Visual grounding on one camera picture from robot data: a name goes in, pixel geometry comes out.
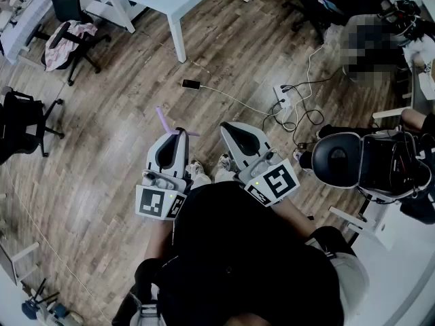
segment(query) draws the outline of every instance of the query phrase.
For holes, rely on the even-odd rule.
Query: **wooden floor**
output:
[[[11,86],[47,104],[65,100],[51,118],[66,137],[46,137],[49,158],[37,150],[13,156],[7,167],[41,231],[107,318],[114,316],[131,287],[150,235],[150,222],[136,216],[134,202],[147,151],[164,133],[155,107],[162,107],[170,125],[201,134],[190,139],[190,157],[212,171],[224,152],[219,123],[236,120],[261,127],[264,116],[217,92],[182,88],[181,82],[197,79],[266,111],[275,102],[274,85],[306,81],[308,56],[318,47],[315,32],[308,23],[292,32],[300,14],[283,9],[283,2],[204,0],[182,20],[188,55],[184,64],[175,55],[166,18],[151,11],[136,23],[134,34],[102,24],[99,33],[110,33],[112,42],[101,43],[91,55],[103,70],[96,75],[82,62],[73,87],[65,84],[67,71],[44,73],[26,65],[1,65],[0,86]],[[57,25],[51,19],[46,29],[52,32]],[[341,27],[332,27],[324,48],[312,57],[311,80],[327,78],[339,68],[340,31]],[[38,61],[42,50],[38,41],[29,57]],[[309,94],[308,86],[300,91]],[[374,111],[394,108],[395,102],[389,81],[376,88],[359,87],[339,71],[333,80],[313,85],[307,107],[321,109],[325,124],[365,127]],[[302,107],[298,112],[301,117]],[[304,118],[296,140],[309,141],[318,129]],[[332,189],[301,170],[292,158],[291,134],[272,119],[266,121],[265,131],[294,165],[301,183],[292,196],[296,206],[314,215],[318,226],[336,226],[350,238],[328,209],[335,206],[355,213],[363,203],[361,195]],[[80,313],[87,325],[106,323],[85,289],[37,233],[14,195],[5,166],[0,177],[1,192],[7,193],[7,199],[0,200],[1,217],[11,229],[5,246],[15,253],[36,240],[41,243],[33,258],[40,263],[39,272],[25,282],[36,287],[46,276],[48,292],[59,290],[60,301]],[[18,272],[29,264],[22,262]]]

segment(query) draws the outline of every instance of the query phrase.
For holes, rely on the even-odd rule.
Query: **person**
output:
[[[403,124],[403,128],[405,130],[413,131],[413,132],[421,132],[422,138],[423,135],[429,134],[432,138],[432,142],[428,141],[428,143],[435,143],[435,115],[433,113],[429,113],[428,115],[424,115],[414,109],[405,109],[402,111],[401,120]],[[380,130],[385,130],[384,128],[349,128],[349,127],[333,127],[330,124],[325,125],[324,127],[317,132],[317,138],[320,140],[324,137],[327,137],[332,134],[337,134],[340,132],[354,132],[358,134],[360,137],[364,135],[373,134]],[[293,157],[296,161],[298,161],[300,167],[307,171],[313,171],[311,165],[311,157],[312,153],[310,151],[302,151],[299,149],[295,149],[293,152]]]
[[[368,278],[340,231],[316,229],[288,198],[262,206],[230,167],[221,156],[211,183],[188,166],[192,190],[174,226],[154,220],[112,325],[339,326],[356,312]]]

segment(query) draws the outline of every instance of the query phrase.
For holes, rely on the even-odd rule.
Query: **power strip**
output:
[[[283,90],[281,89],[281,85],[274,86],[273,90],[275,91],[275,94],[277,95],[279,104],[281,105],[282,109],[286,109],[291,106],[290,104],[290,98],[288,97],[287,93],[283,93]]]

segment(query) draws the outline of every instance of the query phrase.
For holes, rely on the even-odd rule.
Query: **person in black shirt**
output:
[[[332,259],[343,256],[356,259],[341,233],[316,229],[288,198],[266,208],[237,182],[203,185],[175,223],[154,220],[112,325],[145,325],[137,315],[153,303],[167,326],[343,325],[352,299]]]

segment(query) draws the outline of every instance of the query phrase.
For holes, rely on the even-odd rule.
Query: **purple object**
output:
[[[162,109],[160,108],[160,106],[157,106],[156,110],[157,110],[158,117],[160,118],[160,121],[162,122],[163,128],[166,130],[166,132],[168,134],[174,134],[174,135],[179,134],[179,132],[180,132],[179,130],[169,128],[169,126],[168,126],[168,124],[166,122],[166,119],[164,118],[164,115],[163,115],[163,112],[162,112]],[[195,133],[195,132],[187,132],[187,133],[188,133],[188,135],[192,135],[194,137],[199,137],[200,136],[198,133]]]

